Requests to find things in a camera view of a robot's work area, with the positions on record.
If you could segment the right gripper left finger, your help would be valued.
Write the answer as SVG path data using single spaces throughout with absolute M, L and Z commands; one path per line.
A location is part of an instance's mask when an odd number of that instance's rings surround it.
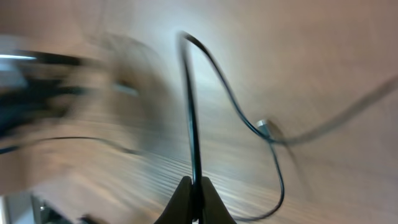
M 164 211 L 154 224 L 192 223 L 191 189 L 191 178 L 189 176 L 183 177 Z

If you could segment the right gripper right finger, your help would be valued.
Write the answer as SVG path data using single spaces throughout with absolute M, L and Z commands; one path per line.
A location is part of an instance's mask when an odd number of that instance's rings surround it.
M 229 214 L 222 199 L 208 177 L 201 180 L 204 206 L 203 220 L 205 224 L 236 224 Z

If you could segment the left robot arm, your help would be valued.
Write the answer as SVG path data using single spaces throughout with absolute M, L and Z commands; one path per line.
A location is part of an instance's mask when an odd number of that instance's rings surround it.
M 61 120 L 91 90 L 69 84 L 81 57 L 15 50 L 1 53 L 1 139 L 43 119 Z

